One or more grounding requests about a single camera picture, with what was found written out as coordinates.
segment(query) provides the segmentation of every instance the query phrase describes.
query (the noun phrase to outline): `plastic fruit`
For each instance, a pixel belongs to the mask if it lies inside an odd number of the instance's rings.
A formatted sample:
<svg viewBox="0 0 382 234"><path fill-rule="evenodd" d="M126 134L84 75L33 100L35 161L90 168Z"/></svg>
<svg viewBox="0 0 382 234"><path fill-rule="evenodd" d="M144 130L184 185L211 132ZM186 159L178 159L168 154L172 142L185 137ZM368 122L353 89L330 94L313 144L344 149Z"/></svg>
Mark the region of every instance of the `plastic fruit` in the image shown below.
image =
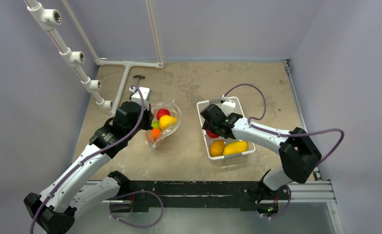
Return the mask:
<svg viewBox="0 0 382 234"><path fill-rule="evenodd" d="M156 129L159 129L159 122L158 121L153 121L152 124L151 124L152 128L156 128Z"/></svg>
<svg viewBox="0 0 382 234"><path fill-rule="evenodd" d="M156 139L158 138L159 134L161 133L161 130L157 129L157 128L154 128L152 130L152 134L153 134L153 140L156 141Z"/></svg>
<svg viewBox="0 0 382 234"><path fill-rule="evenodd" d="M215 140L210 147L211 157L218 157L223 155L224 142L222 140Z"/></svg>
<svg viewBox="0 0 382 234"><path fill-rule="evenodd" d="M175 117L171 116L162 116L159 119L159 128L164 131L165 129L173 126L177 123L177 119Z"/></svg>
<svg viewBox="0 0 382 234"><path fill-rule="evenodd" d="M248 148L247 142L243 140L236 141L225 146L223 155L232 155L232 154L242 153L246 151L247 148Z"/></svg>
<svg viewBox="0 0 382 234"><path fill-rule="evenodd" d="M206 130L207 132L207 136L210 137L210 138L217 138L219 137L219 135L215 134L215 133L212 133L210 130Z"/></svg>
<svg viewBox="0 0 382 234"><path fill-rule="evenodd" d="M158 112L156 113L156 119L159 120L161 117L169 116L169 115L170 115L170 111L162 108L162 109L159 109Z"/></svg>

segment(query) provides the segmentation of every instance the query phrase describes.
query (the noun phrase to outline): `pvc pipe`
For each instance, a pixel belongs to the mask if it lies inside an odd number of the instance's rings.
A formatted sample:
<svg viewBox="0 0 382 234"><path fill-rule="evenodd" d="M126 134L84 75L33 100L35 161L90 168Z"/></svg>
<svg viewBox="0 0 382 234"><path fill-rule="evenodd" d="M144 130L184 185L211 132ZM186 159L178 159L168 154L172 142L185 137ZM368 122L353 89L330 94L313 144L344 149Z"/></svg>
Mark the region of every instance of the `pvc pipe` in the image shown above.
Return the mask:
<svg viewBox="0 0 382 234"><path fill-rule="evenodd" d="M112 110L111 110L113 116L115 115L116 110L118 109L118 106L119 106L119 102L121 101L122 92L124 91L125 83L126 83L130 69L131 69L131 65L126 64L124 74L122 75L121 83L119 84L118 92L116 93L116 97L114 101L115 105L112 107Z"/></svg>
<svg viewBox="0 0 382 234"><path fill-rule="evenodd" d="M158 56L158 63L163 66L164 61L162 60L161 45L159 44L158 33L156 30L152 0L147 0L147 7L148 7L148 14L150 16L151 28L153 31L153 40L155 42L156 55Z"/></svg>
<svg viewBox="0 0 382 234"><path fill-rule="evenodd" d="M24 0L27 4L27 9L33 18L38 22L39 26L45 30L55 45L60 50L60 55L68 63L68 65L75 70L80 77L82 84L86 90L92 94L97 105L100 109L104 110L107 116L111 116L112 102L105 101L97 92L100 89L100 82L98 80L92 81L83 71L80 64L85 61L85 56L82 52L73 52L66 46L65 41L56 30L56 26L62 23L62 17L56 9L45 9L41 3L36 0Z"/></svg>
<svg viewBox="0 0 382 234"><path fill-rule="evenodd" d="M134 62L134 67L154 67L154 68L162 69L164 68L164 63Z"/></svg>
<svg viewBox="0 0 382 234"><path fill-rule="evenodd" d="M134 62L134 61L108 61L103 60L99 61L99 65L114 65L114 66L126 66L127 64L131 64L132 67L152 67L162 69L164 68L164 63L157 62Z"/></svg>
<svg viewBox="0 0 382 234"><path fill-rule="evenodd" d="M39 5L38 0L24 0L28 7L35 8Z"/></svg>
<svg viewBox="0 0 382 234"><path fill-rule="evenodd" d="M47 33L49 34L52 41L56 44L56 46L62 53L65 53L66 51L68 51L68 47L66 46L65 41L59 35L56 28L54 28L53 30L47 31Z"/></svg>
<svg viewBox="0 0 382 234"><path fill-rule="evenodd" d="M72 22L74 23L77 31L79 32L80 36L82 37L83 41L85 42L86 46L89 49L89 52L91 53L92 57L94 57L94 61L97 65L99 65L100 57L98 57L98 54L96 54L94 47L92 46L91 42L88 39L88 36L86 36L85 31L83 30L82 26L80 25L79 21L77 20L71 6L69 5L67 0L60 0L62 2L63 7L65 8L66 12L70 16Z"/></svg>

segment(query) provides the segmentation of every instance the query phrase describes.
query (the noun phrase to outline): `plastic basket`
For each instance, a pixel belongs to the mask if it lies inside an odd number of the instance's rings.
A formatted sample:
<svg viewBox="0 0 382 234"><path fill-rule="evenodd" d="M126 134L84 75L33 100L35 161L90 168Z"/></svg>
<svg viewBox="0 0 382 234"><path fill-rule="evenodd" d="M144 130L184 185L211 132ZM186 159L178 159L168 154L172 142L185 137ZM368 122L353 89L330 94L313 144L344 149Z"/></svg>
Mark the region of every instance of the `plastic basket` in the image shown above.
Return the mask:
<svg viewBox="0 0 382 234"><path fill-rule="evenodd" d="M233 100L236 105L235 105L235 109L233 112L237 113L237 114L240 114L242 116L244 116L244 113L243 113L243 109L241 108L241 105L240 105L240 100L238 99L238 97L227 97L231 100ZM221 104L221 99L218 98L218 99L212 99L212 100L206 100L206 101L200 101L197 103L197 111L198 111L198 117L200 118L200 123L201 123L201 127L203 126L204 124L204 119L201 118L201 115L200 115L200 112L206 108L208 105L210 104L216 104L216 105L220 105ZM232 154L232 155L221 155L221 156L218 156L218 157L211 157L210 156L210 152L209 152L209 149L210 149L210 146L211 144L215 141L215 140L223 140L224 143L227 145L229 143L232 143L232 142L235 142L235 141L238 141L236 139L231 139L231 138L227 138L227 139L224 139L223 137L218 137L218 138L211 138L207 135L206 131L205 130L202 130L202 133L203 133L203 137L204 137L204 142L205 142L205 147L207 149L207 155L208 155L208 158L211 159L211 160L219 160L219 159L225 159L225 158L231 158L231 157L237 157L237 156L243 156L243 155L248 155L248 154L251 154L251 153L254 153L255 152L255 145L254 143L250 143L248 142L248 148L246 151L242 152L242 153L238 153L238 154Z"/></svg>

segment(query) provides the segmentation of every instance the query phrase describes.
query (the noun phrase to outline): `red apple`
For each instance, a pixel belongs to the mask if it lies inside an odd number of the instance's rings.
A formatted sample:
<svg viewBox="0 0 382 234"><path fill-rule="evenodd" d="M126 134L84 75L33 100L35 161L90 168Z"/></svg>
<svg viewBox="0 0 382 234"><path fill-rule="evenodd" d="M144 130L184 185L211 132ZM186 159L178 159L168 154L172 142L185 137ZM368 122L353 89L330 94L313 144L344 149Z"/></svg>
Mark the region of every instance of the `red apple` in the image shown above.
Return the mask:
<svg viewBox="0 0 382 234"><path fill-rule="evenodd" d="M217 138L217 137L219 137L219 135L210 132L208 129L206 130L206 132L207 132L207 136L210 137L210 138Z"/></svg>
<svg viewBox="0 0 382 234"><path fill-rule="evenodd" d="M170 111L164 108L159 109L156 113L156 120L159 120L163 116L170 116Z"/></svg>

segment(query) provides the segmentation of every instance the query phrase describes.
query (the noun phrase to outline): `light purple wall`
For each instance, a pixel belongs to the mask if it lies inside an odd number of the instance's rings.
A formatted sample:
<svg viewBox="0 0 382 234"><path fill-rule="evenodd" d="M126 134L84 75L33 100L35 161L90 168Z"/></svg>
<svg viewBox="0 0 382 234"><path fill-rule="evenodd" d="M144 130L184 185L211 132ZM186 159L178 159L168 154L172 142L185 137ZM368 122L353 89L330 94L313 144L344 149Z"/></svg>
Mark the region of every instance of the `light purple wall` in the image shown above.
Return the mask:
<svg viewBox="0 0 382 234"><path fill-rule="evenodd" d="M69 1L100 57L156 60L145 0ZM153 0L165 60L291 58L323 0Z"/></svg>
<svg viewBox="0 0 382 234"><path fill-rule="evenodd" d="M57 29L74 51L96 65L59 1L43 1L62 13ZM23 204L70 165L89 94L22 0L0 1L0 234L28 233Z"/></svg>
<svg viewBox="0 0 382 234"><path fill-rule="evenodd" d="M99 57L110 60L157 59L145 0L68 2Z"/></svg>
<svg viewBox="0 0 382 234"><path fill-rule="evenodd" d="M309 131L345 131L322 170L346 233L382 233L382 0L325 0L292 65Z"/></svg>

